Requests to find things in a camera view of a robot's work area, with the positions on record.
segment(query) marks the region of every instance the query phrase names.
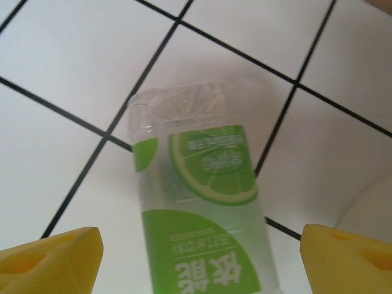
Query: lime illustration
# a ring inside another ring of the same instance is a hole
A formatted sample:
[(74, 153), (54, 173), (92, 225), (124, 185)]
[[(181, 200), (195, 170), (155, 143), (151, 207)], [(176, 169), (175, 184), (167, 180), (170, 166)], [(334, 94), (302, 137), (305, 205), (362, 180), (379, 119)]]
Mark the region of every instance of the lime illustration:
[(257, 196), (242, 126), (170, 135), (171, 159), (185, 185), (221, 205), (242, 205)]

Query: water bottle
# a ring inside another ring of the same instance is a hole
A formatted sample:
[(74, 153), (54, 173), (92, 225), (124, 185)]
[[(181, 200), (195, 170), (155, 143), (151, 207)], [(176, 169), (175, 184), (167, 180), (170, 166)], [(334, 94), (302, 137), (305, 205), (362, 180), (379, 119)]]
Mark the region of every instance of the water bottle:
[(154, 294), (282, 293), (236, 109), (223, 81), (129, 103)]

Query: plastic bottle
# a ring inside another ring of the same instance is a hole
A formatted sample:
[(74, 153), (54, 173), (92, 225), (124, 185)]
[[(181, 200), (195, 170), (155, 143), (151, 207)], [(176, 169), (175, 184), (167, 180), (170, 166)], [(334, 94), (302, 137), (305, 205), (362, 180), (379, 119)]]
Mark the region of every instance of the plastic bottle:
[(151, 89), (129, 108), (154, 294), (281, 293), (226, 84)]

